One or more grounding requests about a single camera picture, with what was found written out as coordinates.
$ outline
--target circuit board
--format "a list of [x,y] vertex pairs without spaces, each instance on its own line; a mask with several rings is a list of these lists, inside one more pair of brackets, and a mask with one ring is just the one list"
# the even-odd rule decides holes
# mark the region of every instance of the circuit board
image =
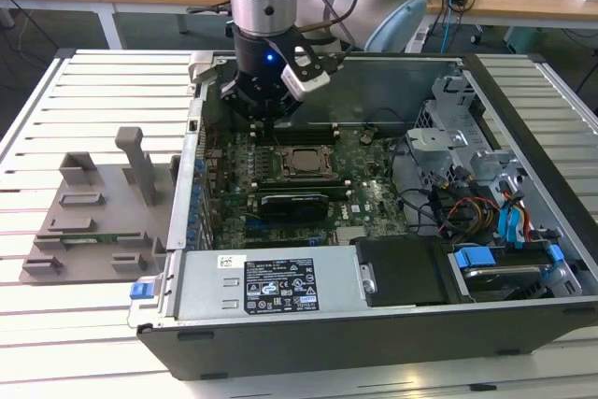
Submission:
[[[372,139],[365,145],[362,137],[363,128],[341,128],[333,145],[283,148],[258,146],[247,134],[209,135],[206,188],[212,211],[213,249],[347,245],[360,236],[405,233],[406,217],[395,204],[387,174],[388,143]],[[264,221],[257,210],[260,194],[256,186],[260,183],[267,187],[268,183],[280,181],[284,173],[289,175],[285,158],[293,149],[298,151],[296,161],[312,164],[297,174],[300,181],[316,176],[314,169],[319,168],[321,159],[324,168],[318,171],[320,181],[335,182],[332,187],[324,184],[312,189],[302,182],[304,187],[300,189],[329,196],[328,212],[320,221]],[[278,194],[296,191],[291,182],[275,190]]]

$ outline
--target blue latch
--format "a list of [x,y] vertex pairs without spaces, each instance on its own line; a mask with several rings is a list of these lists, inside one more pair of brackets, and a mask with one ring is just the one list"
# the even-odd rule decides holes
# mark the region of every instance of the blue latch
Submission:
[[153,282],[136,282],[131,286],[129,297],[135,299],[153,298]]
[[548,248],[548,253],[550,254],[550,257],[554,263],[564,261],[564,254],[562,254],[561,247],[558,245],[550,245],[550,248]]
[[494,256],[489,247],[466,247],[455,252],[455,259],[459,268],[470,268],[474,266],[496,265]]
[[520,219],[521,212],[516,207],[503,208],[498,216],[498,235],[507,242],[514,243],[517,248],[522,247],[522,243],[517,238]]

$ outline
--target electronic device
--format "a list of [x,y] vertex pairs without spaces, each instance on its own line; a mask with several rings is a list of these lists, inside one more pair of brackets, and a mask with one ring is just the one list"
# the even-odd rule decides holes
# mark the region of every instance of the electronic device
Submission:
[[326,86],[347,55],[318,55],[315,46],[342,38],[353,48],[402,49],[425,12],[425,0],[377,0],[375,14],[372,0],[329,2],[351,38],[321,0],[231,0],[237,71],[222,100],[271,131]]
[[164,272],[129,315],[174,377],[523,354],[598,318],[598,226],[503,60],[354,54],[270,133],[222,107],[232,53],[192,60]]

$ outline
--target metal bracket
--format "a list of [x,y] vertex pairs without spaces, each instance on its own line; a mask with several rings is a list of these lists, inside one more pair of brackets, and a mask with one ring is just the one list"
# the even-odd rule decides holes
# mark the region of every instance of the metal bracket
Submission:
[[199,84],[209,78],[215,77],[216,65],[213,51],[194,51],[189,59],[189,78],[191,83]]

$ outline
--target desk leg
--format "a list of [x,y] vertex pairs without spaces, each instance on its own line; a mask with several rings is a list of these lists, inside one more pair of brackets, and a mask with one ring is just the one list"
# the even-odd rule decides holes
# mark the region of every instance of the desk leg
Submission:
[[185,35],[187,32],[189,32],[189,29],[187,28],[187,20],[186,20],[185,14],[177,15],[177,27],[178,27],[178,32],[183,35]]
[[0,8],[0,25],[4,28],[12,28],[15,26],[15,22],[12,20],[8,8]]
[[434,22],[434,16],[425,15],[421,20],[418,31],[411,37],[405,47],[405,53],[421,53],[428,31]]
[[122,50],[126,48],[124,39],[122,38],[119,27],[115,21],[115,11],[112,4],[104,4],[96,11],[102,29],[104,30],[104,36],[108,43],[108,47],[111,50]]

